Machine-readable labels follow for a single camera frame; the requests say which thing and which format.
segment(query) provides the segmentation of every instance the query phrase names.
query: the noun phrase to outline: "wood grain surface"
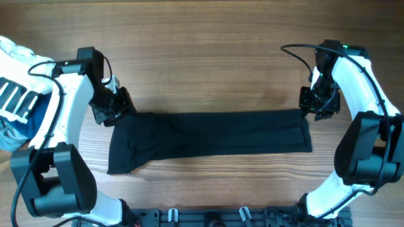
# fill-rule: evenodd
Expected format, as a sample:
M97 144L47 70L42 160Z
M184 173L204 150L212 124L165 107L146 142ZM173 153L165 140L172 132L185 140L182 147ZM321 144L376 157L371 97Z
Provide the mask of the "wood grain surface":
M297 108L307 69L280 51L324 39L367 47L374 74L404 110L402 1L226 1L0 4L0 34L37 54L74 59L94 46L111 61L142 112L228 112ZM295 52L314 65L312 49ZM103 193L132 208L291 206L333 171L335 148L351 118L344 99L332 119L307 116L314 151L152 161L128 175L106 175L112 128L88 109L80 153ZM10 226L16 182L0 152L0 226ZM352 202L354 226L404 226L404 180ZM32 218L22 198L21 226Z

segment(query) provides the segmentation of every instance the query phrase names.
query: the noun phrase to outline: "black cable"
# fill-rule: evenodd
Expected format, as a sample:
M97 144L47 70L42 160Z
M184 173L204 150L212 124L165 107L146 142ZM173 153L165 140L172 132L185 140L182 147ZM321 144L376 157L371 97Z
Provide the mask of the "black cable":
M287 54L290 54L290 55L294 56L295 58L297 58L298 60L300 60L301 62L303 62L303 64L308 68L308 70L309 70L309 72L310 72L309 82L311 82L311 78L313 77L313 71L311 70L311 67L308 65L308 63L307 63L305 60L303 60L303 58L301 58L301 57L295 55L294 53L290 52L289 50L285 49L284 46L283 46L283 47L280 47L280 49L281 49L283 52L285 52L285 53L287 53Z
M75 217L72 217L72 218L68 218L66 220L61 221L60 223L55 224L53 227L60 227L60 226L62 226L64 224L68 223L69 221L74 221L74 220L86 221L86 222L91 223L91 224L96 224L99 227L106 227L106 225L104 225L104 224L102 224L100 222L96 222L96 221L93 221L93 220L88 219L88 218L83 218L81 216L75 216Z
M104 56L104 59L107 61L110 77L109 77L108 81L102 82L102 84L107 85L107 84L111 83L111 81L112 81L112 68L111 68L111 64L109 64L108 58L106 56Z
M390 121L389 121L389 115L386 109L386 105L384 104L385 101L383 100L383 98L381 97L381 94L375 84L375 82L373 81L373 79L371 78L371 76L369 75L369 73L366 71L365 67L362 67L362 65L360 65L357 61L355 61L353 58L349 57L348 55L346 55L345 53L341 53L339 51L333 50L333 49L329 49L326 47L320 47L318 45L311 45L311 44L289 44L289 45L284 45L281 47L281 50L284 50L285 48L288 47L308 47L308 48L314 48L314 49L322 49L322 50L326 50L328 52L332 52L335 54L338 54L341 57L345 57L347 58L350 62L352 62L353 64L355 64L360 70L361 73L365 74L366 78L369 80L369 82L371 83L373 90L377 96L377 99L379 100L379 105L383 111L384 114L384 120L385 120L385 128L386 128L386 147L384 149L384 156L383 156L383 160L382 160L382 165L380 167L380 171L379 171L379 176L377 178L376 184L372 190L372 192L368 192L366 190L363 189L358 189L358 190L354 190L347 198L345 198L341 203L339 203L337 206L333 207L332 209L330 209L328 212L322 214L320 217L318 217L317 219L322 219L332 213L334 213L335 211L337 211L339 208L341 208L342 206L344 206L347 202L349 202L350 199L354 198L358 193L363 193L365 195L369 195L369 196L373 196L375 195L378 190L384 185L383 184L383 173L384 173L384 169L386 167L386 163L387 163L387 159L389 156L389 152L390 152L390 141L391 141L391 131L390 131Z
M22 179L21 179L20 183L18 184L18 187L17 187L17 189L15 191L13 203L11 205L11 224L14 227L18 227L17 218L16 218L16 209L17 209L18 198L20 197L22 188L24 187L24 184L25 184L25 181L27 180L28 175L30 174L30 172L32 171L32 168L37 164L37 162L39 160L40 153L44 150L46 144L49 142L49 139L52 137L52 131L55 128L56 121L57 121L57 118L59 117L59 114L60 114L60 111L61 111L61 108L62 108L62 104L63 104L63 99L64 99L63 87L55 78L52 78L52 77L44 75L44 74L31 73L31 71L33 69L35 69L36 67L40 66L40 65L43 65L43 64L55 64L55 63L57 63L57 62L55 62L55 61L41 62L41 63L33 65L28 70L28 75L46 78L46 79L49 79L49 80L53 81L56 84L57 88L59 88L59 103L57 104L55 115L54 115L54 117L52 119L52 122L50 123L49 129L48 129L48 131L47 131L47 133L46 133L46 135L44 137L44 141L40 145L40 147L38 148L35 155L33 156L32 161L30 162L30 165L28 166L27 170L25 171L25 173L24 173L24 175L23 175L23 177L22 177Z

